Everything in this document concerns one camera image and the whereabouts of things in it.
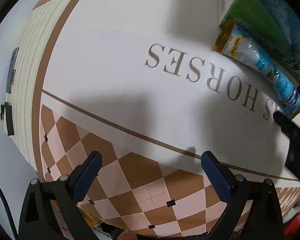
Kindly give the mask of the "person's hand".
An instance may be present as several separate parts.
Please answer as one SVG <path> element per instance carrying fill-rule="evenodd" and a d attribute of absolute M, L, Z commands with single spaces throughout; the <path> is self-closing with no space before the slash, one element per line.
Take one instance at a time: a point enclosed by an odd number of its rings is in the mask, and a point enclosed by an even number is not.
<path fill-rule="evenodd" d="M 127 229 L 119 235 L 117 240 L 138 240 L 138 237 L 133 231 Z"/>

